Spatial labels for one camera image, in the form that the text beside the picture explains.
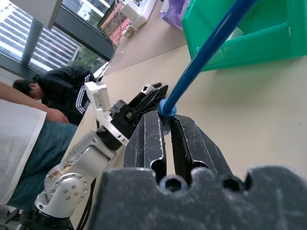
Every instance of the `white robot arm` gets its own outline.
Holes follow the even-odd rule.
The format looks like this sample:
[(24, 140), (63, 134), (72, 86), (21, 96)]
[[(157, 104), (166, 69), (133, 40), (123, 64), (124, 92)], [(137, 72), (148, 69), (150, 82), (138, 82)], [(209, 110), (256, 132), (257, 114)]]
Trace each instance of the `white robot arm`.
[(69, 217), (90, 193), (92, 181), (116, 156), (116, 150), (128, 144), (142, 114), (158, 106), (168, 88), (161, 83), (146, 84), (129, 104), (119, 100), (111, 107), (103, 82), (85, 86), (100, 127), (88, 132), (67, 158), (48, 172), (45, 190), (37, 196), (33, 211), (20, 217), (24, 229), (71, 229)]
[(115, 156), (116, 152), (109, 150), (96, 132), (88, 132), (68, 157), (48, 172), (36, 208), (52, 217), (70, 217), (89, 194), (92, 181)]

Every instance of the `hand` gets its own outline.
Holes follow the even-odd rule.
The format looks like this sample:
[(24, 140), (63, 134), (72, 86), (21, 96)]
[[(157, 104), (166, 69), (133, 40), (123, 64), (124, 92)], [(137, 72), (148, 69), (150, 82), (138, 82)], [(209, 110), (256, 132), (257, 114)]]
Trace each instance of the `hand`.
[(46, 119), (47, 121), (57, 121), (61, 123), (69, 123), (68, 118), (60, 110), (57, 110), (57, 109), (48, 108)]

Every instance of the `white stripe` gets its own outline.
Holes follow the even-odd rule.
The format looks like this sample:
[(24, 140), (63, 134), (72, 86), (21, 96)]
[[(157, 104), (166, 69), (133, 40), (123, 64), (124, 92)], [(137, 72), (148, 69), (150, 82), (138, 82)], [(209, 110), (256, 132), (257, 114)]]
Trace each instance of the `white stripe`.
[(62, 50), (62, 49), (58, 48), (57, 46), (55, 46), (55, 45), (52, 44), (51, 42), (47, 41), (46, 39), (44, 39), (44, 38), (42, 38), (42, 37), (40, 37), (39, 39), (42, 40), (42, 41), (44, 41), (44, 42), (46, 42), (48, 45), (54, 47), (55, 49), (61, 51), (62, 53), (66, 54), (67, 56), (72, 57), (72, 54), (66, 53), (65, 50)]
[(80, 46), (79, 46), (79, 43), (73, 42), (73, 41), (69, 40), (67, 37), (65, 37), (63, 34), (61, 34), (61, 33), (63, 33), (61, 30), (58, 32), (55, 28), (52, 28), (51, 31), (52, 31), (53, 33), (56, 33), (56, 34), (58, 34), (59, 36), (61, 36), (61, 37), (62, 37), (63, 39), (65, 39), (68, 43), (71, 43), (71, 44), (74, 45), (74, 46), (80, 47)]
[(1, 37), (4, 37), (5, 39), (9, 40), (10, 42), (13, 42), (14, 44), (20, 46), (21, 48), (24, 48), (23, 45), (19, 44), (18, 42), (14, 41), (13, 39), (10, 39), (9, 37), (5, 36), (4, 34), (0, 34)]
[(22, 17), (24, 17), (25, 19), (32, 21), (33, 17), (32, 17), (31, 15), (27, 14), (26, 12), (24, 12), (22, 9), (19, 8), (22, 12), (24, 12), (24, 13), (26, 14), (26, 16), (23, 15), (22, 13), (20, 13), (20, 12), (17, 10), (17, 7), (16, 7), (15, 5), (14, 5), (14, 6), (9, 6), (9, 7), (12, 8), (13, 11), (17, 12), (18, 14), (20, 14), (20, 15), (21, 15)]
[(48, 37), (51, 41), (53, 41), (55, 44), (63, 47), (64, 49), (66, 49), (67, 51), (71, 52), (71, 53), (74, 53), (74, 51), (70, 50), (67, 46), (63, 46), (60, 42), (57, 42), (56, 40), (54, 40), (52, 37), (50, 37), (49, 35), (47, 35), (46, 33), (43, 33), (41, 34), (41, 38), (42, 38), (42, 35), (45, 35), (46, 37)]
[(14, 26), (11, 26), (7, 22), (3, 22), (3, 24), (7, 25), (8, 27), (12, 28), (14, 31), (17, 31), (18, 33), (22, 34), (23, 36), (28, 37), (28, 34), (25, 34), (25, 33), (21, 32), (20, 30), (17, 30)]
[(50, 71), (50, 70), (53, 70), (52, 68), (50, 68), (49, 66), (46, 66), (45, 64), (35, 60), (34, 58), (31, 58), (30, 60), (30, 63), (34, 64), (34, 65), (37, 65), (38, 67), (46, 70), (46, 71)]
[(100, 15), (100, 17), (103, 17), (104, 14), (99, 10), (97, 9), (95, 6), (93, 6), (89, 1), (87, 0), (81, 0), (81, 2), (83, 2), (84, 5), (88, 6), (89, 8), (91, 8), (91, 10), (95, 11), (97, 14)]
[(5, 43), (2, 42), (2, 41), (0, 41), (0, 46), (1, 46), (2, 48), (5, 48), (6, 50), (9, 50), (10, 52), (12, 52), (12, 53), (18, 55), (18, 56), (20, 56), (20, 57), (23, 55), (22, 52), (20, 52), (19, 50), (15, 49), (15, 48), (13, 48), (13, 47), (11, 47), (11, 46), (9, 46), (8, 44), (5, 44)]
[(16, 34), (13, 34), (11, 31), (9, 31), (9, 30), (5, 29), (4, 27), (1, 27), (1, 26), (0, 26), (0, 31), (1, 31), (1, 30), (5, 31), (5, 32), (7, 32), (7, 33), (9, 33), (10, 35), (13, 35), (14, 37), (16, 37), (16, 38), (22, 40), (22, 41), (25, 42), (25, 43), (27, 42), (27, 41), (24, 40), (23, 38), (17, 36)]
[(64, 41), (63, 39), (61, 39), (60, 37), (54, 35), (53, 33), (51, 33), (49, 30), (47, 30), (46, 28), (43, 28), (43, 31), (48, 33), (48, 34), (51, 34), (52, 36), (56, 37), (58, 40), (60, 40), (62, 43), (66, 44), (67, 46), (73, 48), (73, 49), (76, 49), (77, 47), (75, 46), (72, 46), (71, 44), (67, 43), (66, 41)]
[(54, 53), (55, 55), (59, 56), (61, 59), (64, 59), (67, 62), (70, 62), (71, 60), (65, 58), (64, 56), (62, 56), (61, 54), (58, 54), (57, 52), (53, 51), (52, 49), (50, 49), (48, 46), (45, 46), (43, 43), (38, 42), (38, 45), (42, 46), (43, 48), (45, 48), (46, 50)]
[(26, 31), (30, 31), (30, 29), (25, 28), (23, 25), (19, 24), (18, 22), (14, 21), (13, 18), (8, 18), (8, 20), (10, 20), (12, 23), (16, 24), (17, 26), (23, 28)]
[(19, 21), (22, 21), (24, 24), (28, 25), (28, 26), (31, 26), (30, 23), (27, 23), (26, 21), (24, 21), (23, 19), (21, 19), (20, 17), (17, 17), (15, 14), (11, 14), (12, 17), (18, 19)]
[(77, 110), (78, 110), (81, 114), (83, 114), (83, 109), (80, 108), (80, 106), (79, 106), (79, 100), (80, 100), (80, 96), (81, 96), (81, 94), (82, 94), (82, 91), (83, 91), (84, 89), (85, 89), (85, 85), (83, 85), (83, 86), (80, 88), (79, 93), (78, 93), (78, 97), (77, 97), (77, 100), (76, 100), (76, 108), (77, 108)]
[(64, 65), (64, 66), (68, 64), (68, 63), (62, 62), (61, 60), (57, 59), (56, 57), (50, 55), (49, 53), (47, 53), (46, 51), (44, 51), (44, 50), (42, 50), (42, 49), (40, 49), (40, 48), (38, 48), (38, 47), (36, 47), (36, 50), (42, 52), (43, 54), (45, 54), (45, 55), (47, 55), (47, 56), (49, 56), (49, 57), (51, 57), (52, 59), (54, 59), (55, 61), (61, 63), (61, 64)]
[(33, 54), (35, 54), (35, 55), (38, 56), (39, 58), (45, 60), (46, 62), (49, 62), (50, 64), (52, 64), (52, 65), (54, 65), (54, 66), (56, 66), (56, 67), (58, 67), (58, 68), (61, 68), (61, 67), (62, 67), (62, 66), (59, 66), (58, 64), (56, 64), (56, 63), (54, 63), (54, 62), (52, 62), (52, 61), (49, 61), (47, 58), (45, 58), (44, 56), (39, 55), (39, 54), (36, 53), (36, 52), (34, 52)]
[(105, 0), (99, 0), (102, 4), (104, 4), (106, 7), (110, 8), (110, 5)]
[[(90, 75), (91, 74), (88, 74), (85, 78), (84, 78), (84, 83), (88, 82), (89, 78), (90, 78)], [(78, 107), (78, 110), (83, 110), (85, 112), (85, 109), (82, 107), (82, 101), (83, 101), (83, 97), (84, 97), (84, 92), (85, 92), (85, 85), (84, 86), (84, 89), (82, 91), (81, 94), (78, 95), (78, 99), (77, 99), (77, 102), (76, 102), (76, 107)]]

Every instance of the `green plastic bin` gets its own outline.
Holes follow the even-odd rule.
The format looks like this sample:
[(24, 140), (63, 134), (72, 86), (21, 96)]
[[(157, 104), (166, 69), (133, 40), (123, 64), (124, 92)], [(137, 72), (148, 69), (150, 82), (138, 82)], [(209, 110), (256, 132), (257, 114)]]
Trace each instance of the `green plastic bin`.
[[(234, 0), (191, 0), (182, 20), (191, 58)], [(307, 54), (307, 0), (260, 0), (203, 71), (299, 57)]]

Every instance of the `blue tube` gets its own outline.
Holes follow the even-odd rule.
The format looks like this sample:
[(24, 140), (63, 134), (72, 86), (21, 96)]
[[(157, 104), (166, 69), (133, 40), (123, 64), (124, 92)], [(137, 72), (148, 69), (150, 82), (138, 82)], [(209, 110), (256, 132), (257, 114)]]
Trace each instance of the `blue tube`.
[(190, 62), (186, 70), (181, 75), (179, 81), (161, 108), (160, 116), (168, 116), (180, 97), (192, 84), (201, 70), (207, 65), (213, 55), (223, 45), (231, 33), (235, 30), (239, 22), (253, 8), (258, 0), (236, 0), (220, 21), (208, 40), (200, 48), (194, 59)]

